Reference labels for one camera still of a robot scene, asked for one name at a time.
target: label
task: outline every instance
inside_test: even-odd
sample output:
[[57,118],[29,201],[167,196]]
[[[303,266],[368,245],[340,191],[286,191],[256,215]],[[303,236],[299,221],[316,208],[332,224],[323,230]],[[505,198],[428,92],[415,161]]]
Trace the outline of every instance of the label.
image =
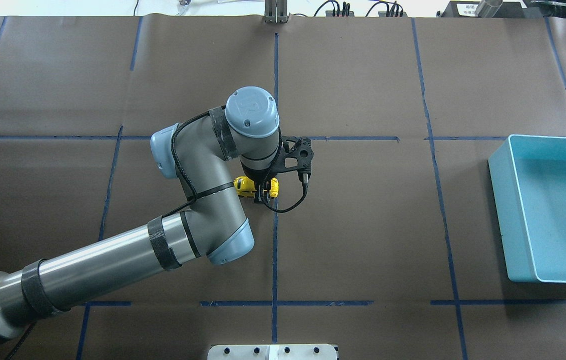
[[476,4],[456,4],[458,14],[460,16],[473,16],[476,17]]

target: metal plate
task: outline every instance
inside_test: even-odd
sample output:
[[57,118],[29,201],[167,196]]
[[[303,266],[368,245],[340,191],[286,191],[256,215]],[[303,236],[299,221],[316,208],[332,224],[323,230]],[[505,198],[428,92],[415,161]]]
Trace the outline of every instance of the metal plate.
[[215,345],[207,360],[338,360],[338,346],[330,344]]

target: blue joint cap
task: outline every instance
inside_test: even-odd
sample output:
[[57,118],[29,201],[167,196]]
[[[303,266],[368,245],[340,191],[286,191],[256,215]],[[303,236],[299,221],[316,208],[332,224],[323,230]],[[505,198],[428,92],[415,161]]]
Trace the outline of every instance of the blue joint cap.
[[239,257],[249,253],[254,247],[254,236],[249,227],[249,219],[238,228],[224,243],[212,251],[207,258],[214,265],[233,262]]
[[171,154],[171,136],[176,131],[179,122],[163,130],[157,131],[150,139],[150,147],[156,165],[165,178],[175,179],[178,177],[176,173],[176,164]]
[[257,139],[273,134],[280,122],[273,96],[256,86],[245,86],[230,95],[225,117],[237,133]]

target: table surface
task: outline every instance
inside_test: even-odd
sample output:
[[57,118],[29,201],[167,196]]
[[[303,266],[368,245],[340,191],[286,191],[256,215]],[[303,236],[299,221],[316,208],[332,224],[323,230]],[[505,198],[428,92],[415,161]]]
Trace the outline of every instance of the table surface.
[[[566,284],[507,278],[487,165],[510,134],[566,137],[556,18],[0,17],[0,271],[182,203],[149,136],[245,85],[276,97],[284,134],[314,139],[301,207],[244,199],[248,255],[41,321],[17,358],[272,342],[338,344],[343,359],[566,358]],[[280,181],[285,207],[300,187]]]

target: velcro strap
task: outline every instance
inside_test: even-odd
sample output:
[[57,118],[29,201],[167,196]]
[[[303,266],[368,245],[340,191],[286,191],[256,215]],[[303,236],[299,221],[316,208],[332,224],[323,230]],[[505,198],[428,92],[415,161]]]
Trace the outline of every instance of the velcro strap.
[[167,244],[165,230],[162,227],[162,217],[159,216],[147,223],[147,231],[150,234],[150,243],[154,249],[154,255],[156,255],[161,267],[167,271],[180,268],[180,262]]
[[221,146],[223,157],[226,161],[239,157],[239,151],[236,148],[234,137],[230,131],[230,125],[227,123],[225,117],[225,110],[222,107],[215,107],[209,110],[209,117],[212,119],[212,128],[218,140],[218,145]]
[[25,266],[20,277],[20,287],[23,290],[25,300],[29,306],[41,317],[48,318],[54,315],[65,313],[68,310],[56,308],[49,301],[43,283],[41,282],[40,265],[47,259],[41,259]]

